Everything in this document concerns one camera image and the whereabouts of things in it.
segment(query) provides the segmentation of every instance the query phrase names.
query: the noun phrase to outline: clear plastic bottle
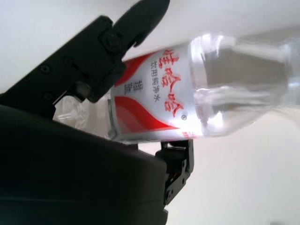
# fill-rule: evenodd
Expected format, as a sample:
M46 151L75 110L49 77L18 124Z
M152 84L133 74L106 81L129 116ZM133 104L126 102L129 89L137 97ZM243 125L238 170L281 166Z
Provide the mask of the clear plastic bottle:
M54 120L123 143L223 136L283 105L299 105L300 44L205 34L127 61L97 104L71 97Z

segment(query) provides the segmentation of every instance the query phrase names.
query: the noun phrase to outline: screw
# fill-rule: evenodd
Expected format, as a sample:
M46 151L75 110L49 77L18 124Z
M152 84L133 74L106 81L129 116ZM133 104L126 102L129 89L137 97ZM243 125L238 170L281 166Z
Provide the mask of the screw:
M172 197L172 193L171 193L171 191L168 191L166 194L166 201L167 202L170 201L171 197Z
M52 101L54 99L54 96L53 96L53 94L51 94L51 93L45 93L44 95L43 95L43 100L44 101L46 101L46 102L50 102L50 101Z
M66 57L66 58L64 59L64 64L65 64L66 66L70 67L71 65L73 65L73 59L70 58L70 57Z
M107 37L107 42L110 47L115 47L119 44L119 39L116 35L114 34L109 34Z
M48 65L41 65L40 70L42 73L47 74L50 72L50 67Z
M104 23L104 26L107 27L107 28L110 28L112 26L112 24L109 21L106 21Z

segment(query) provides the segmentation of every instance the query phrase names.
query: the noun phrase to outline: red and white label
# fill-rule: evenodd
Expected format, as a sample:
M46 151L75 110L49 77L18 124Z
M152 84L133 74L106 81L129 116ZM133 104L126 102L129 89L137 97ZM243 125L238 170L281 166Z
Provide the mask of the red and white label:
M188 52L188 45L179 45L126 62L126 72L111 89L116 141L202 136Z

